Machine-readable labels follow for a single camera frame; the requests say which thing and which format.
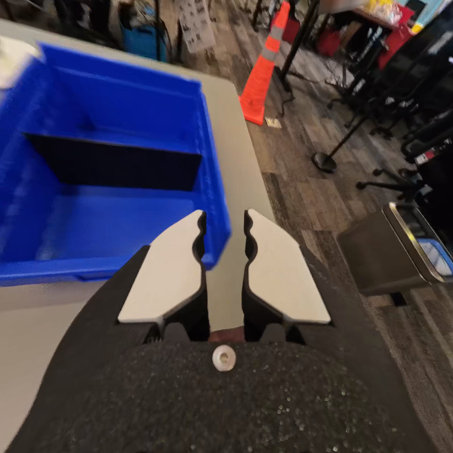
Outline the orange traffic cone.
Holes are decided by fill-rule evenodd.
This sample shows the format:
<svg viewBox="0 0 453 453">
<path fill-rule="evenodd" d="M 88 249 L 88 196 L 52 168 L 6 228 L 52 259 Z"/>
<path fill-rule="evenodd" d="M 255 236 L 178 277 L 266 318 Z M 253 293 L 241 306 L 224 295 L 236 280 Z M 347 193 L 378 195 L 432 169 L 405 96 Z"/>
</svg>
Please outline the orange traffic cone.
<svg viewBox="0 0 453 453">
<path fill-rule="evenodd" d="M 242 94 L 239 96 L 239 102 L 245 120 L 259 126 L 263 124 L 264 104 L 290 9 L 291 6 L 288 1 L 281 3 L 264 47 L 252 68 Z"/>
</svg>

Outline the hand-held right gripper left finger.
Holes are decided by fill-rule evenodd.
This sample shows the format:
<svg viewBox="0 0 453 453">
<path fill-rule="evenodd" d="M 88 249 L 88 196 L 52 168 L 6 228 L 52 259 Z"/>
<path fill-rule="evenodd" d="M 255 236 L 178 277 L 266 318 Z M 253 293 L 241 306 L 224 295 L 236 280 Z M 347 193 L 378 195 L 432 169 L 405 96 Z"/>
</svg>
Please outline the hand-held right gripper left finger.
<svg viewBox="0 0 453 453">
<path fill-rule="evenodd" d="M 121 324 L 180 323 L 189 335 L 208 335 L 204 236 L 207 214 L 193 211 L 149 246 L 117 317 Z"/>
</svg>

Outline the grey desk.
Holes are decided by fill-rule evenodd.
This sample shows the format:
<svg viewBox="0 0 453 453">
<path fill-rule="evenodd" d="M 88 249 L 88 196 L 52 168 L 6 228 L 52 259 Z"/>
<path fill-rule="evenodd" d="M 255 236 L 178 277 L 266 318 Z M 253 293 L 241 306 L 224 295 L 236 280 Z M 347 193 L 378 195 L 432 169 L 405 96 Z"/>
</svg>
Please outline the grey desk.
<svg viewBox="0 0 453 453">
<path fill-rule="evenodd" d="M 1 20 L 1 35 L 37 47 L 62 45 L 84 53 L 194 78 L 202 83 L 221 168 L 232 235 L 220 262 L 207 272 L 212 331 L 243 325 L 241 288 L 246 263 L 244 211 L 271 221 L 269 202 L 255 150 L 234 85 L 223 78 Z M 61 338 L 85 303 L 105 281 L 2 287 L 0 294 L 0 451 L 24 422 Z"/>
</svg>

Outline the blue floor bag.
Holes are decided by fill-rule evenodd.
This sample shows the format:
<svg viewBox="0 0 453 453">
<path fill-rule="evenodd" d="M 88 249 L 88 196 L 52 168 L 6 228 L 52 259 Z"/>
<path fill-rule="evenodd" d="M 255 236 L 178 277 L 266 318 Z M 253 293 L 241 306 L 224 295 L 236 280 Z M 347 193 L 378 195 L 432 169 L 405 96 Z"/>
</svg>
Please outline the blue floor bag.
<svg viewBox="0 0 453 453">
<path fill-rule="evenodd" d="M 172 44 L 160 14 L 160 1 L 119 2 L 118 20 L 126 52 L 164 63 L 172 62 Z"/>
</svg>

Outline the black round floor base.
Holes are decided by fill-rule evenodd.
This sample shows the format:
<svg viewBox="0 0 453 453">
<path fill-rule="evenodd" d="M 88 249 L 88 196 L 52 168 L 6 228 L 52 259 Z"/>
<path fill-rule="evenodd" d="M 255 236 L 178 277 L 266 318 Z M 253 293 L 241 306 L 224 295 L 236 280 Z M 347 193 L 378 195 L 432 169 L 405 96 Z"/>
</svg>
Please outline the black round floor base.
<svg viewBox="0 0 453 453">
<path fill-rule="evenodd" d="M 330 152 L 316 152 L 312 154 L 311 162 L 319 171 L 327 174 L 333 174 L 336 172 L 337 162 L 334 158 L 335 155 L 352 138 L 352 136 L 360 129 L 360 127 L 371 117 L 373 108 L 374 105 L 370 104 L 359 109 L 353 115 L 349 122 L 345 124 L 345 127 L 348 129 L 347 133 Z"/>
</svg>

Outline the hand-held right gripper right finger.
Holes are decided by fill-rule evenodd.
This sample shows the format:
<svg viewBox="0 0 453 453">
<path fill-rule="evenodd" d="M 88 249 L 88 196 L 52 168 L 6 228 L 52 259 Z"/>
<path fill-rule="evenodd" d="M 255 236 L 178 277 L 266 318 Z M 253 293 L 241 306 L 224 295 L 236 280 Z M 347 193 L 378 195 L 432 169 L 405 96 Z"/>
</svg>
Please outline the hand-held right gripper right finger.
<svg viewBox="0 0 453 453">
<path fill-rule="evenodd" d="M 242 283 L 245 337 L 277 325 L 331 326 L 331 315 L 299 243 L 255 209 L 244 212 L 247 262 Z"/>
</svg>

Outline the blue plastic bin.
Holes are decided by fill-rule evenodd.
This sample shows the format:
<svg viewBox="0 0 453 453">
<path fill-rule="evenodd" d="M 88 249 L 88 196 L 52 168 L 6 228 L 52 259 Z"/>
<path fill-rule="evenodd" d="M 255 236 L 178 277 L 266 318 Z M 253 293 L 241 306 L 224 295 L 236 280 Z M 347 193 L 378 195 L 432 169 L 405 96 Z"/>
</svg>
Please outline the blue plastic bin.
<svg viewBox="0 0 453 453">
<path fill-rule="evenodd" d="M 196 210 L 207 269 L 231 222 L 201 82 L 40 43 L 1 102 L 1 286 L 110 278 Z M 25 132 L 199 154 L 193 190 L 61 183 Z"/>
</svg>

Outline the steel trash bin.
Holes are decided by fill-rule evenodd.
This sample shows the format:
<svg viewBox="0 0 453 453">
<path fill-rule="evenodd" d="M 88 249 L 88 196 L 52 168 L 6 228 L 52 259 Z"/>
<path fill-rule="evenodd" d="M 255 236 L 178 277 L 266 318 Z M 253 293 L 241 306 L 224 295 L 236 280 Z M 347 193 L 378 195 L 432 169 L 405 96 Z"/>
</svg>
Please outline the steel trash bin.
<svg viewBox="0 0 453 453">
<path fill-rule="evenodd" d="M 452 254 L 413 204 L 384 205 L 339 233 L 337 243 L 364 296 L 452 283 Z"/>
</svg>

